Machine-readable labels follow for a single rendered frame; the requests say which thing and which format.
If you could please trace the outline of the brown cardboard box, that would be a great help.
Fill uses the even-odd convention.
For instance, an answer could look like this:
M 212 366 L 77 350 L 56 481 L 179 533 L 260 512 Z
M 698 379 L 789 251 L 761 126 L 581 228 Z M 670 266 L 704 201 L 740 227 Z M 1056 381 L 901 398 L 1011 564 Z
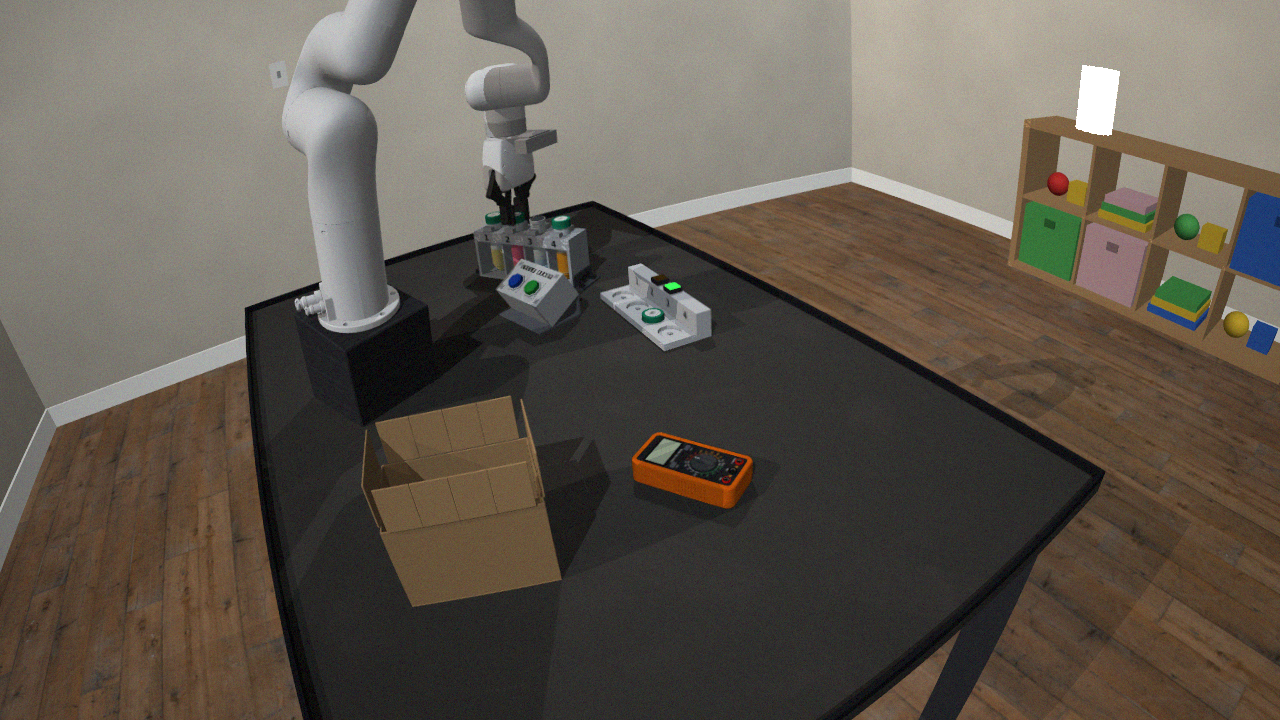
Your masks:
M 381 468 L 366 430 L 361 487 L 412 607 L 562 580 L 520 400 L 532 447 L 511 396 L 376 421 Z

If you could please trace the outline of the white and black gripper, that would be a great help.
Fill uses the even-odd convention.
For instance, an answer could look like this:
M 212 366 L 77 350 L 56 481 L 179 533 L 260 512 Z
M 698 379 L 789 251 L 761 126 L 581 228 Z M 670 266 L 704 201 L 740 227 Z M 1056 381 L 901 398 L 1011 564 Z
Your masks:
M 486 199 L 492 199 L 499 206 L 502 225 L 516 225 L 515 211 L 524 211 L 526 219 L 530 217 L 529 190 L 536 179 L 532 152 L 516 154 L 515 140 L 517 138 L 486 137 L 483 145 L 483 179 Z M 511 205 L 511 190 L 513 188 L 516 197 L 513 199 L 515 205 Z M 502 193 L 506 193 L 506 197 Z

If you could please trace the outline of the orange digital multimeter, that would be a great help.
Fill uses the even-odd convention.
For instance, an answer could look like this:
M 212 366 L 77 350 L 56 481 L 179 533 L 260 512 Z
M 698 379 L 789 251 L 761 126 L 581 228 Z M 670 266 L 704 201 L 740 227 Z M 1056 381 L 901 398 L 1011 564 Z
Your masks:
M 634 480 L 732 509 L 753 480 L 753 457 L 666 433 L 632 457 Z

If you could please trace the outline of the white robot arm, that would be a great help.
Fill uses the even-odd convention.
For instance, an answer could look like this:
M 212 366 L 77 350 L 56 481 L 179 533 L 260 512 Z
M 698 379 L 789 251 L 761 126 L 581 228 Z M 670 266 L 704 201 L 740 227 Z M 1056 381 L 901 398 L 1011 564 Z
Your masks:
M 308 208 L 323 281 L 314 295 L 294 299 L 294 306 L 307 316 L 317 313 L 328 331 L 369 331 L 401 306 L 399 293 L 387 284 L 381 245 L 378 123 L 349 94 L 353 85 L 387 76 L 416 3 L 348 0 L 346 12 L 324 17 L 305 41 L 285 97 L 282 129 L 308 160 Z M 484 111 L 486 137 L 517 138 L 516 154 L 557 143 L 556 129 L 526 127 L 525 106 L 543 102 L 550 90 L 541 37 L 518 18 L 515 0 L 460 0 L 460 9 L 468 35 L 516 47 L 532 61 L 486 67 L 468 77 L 465 97 Z

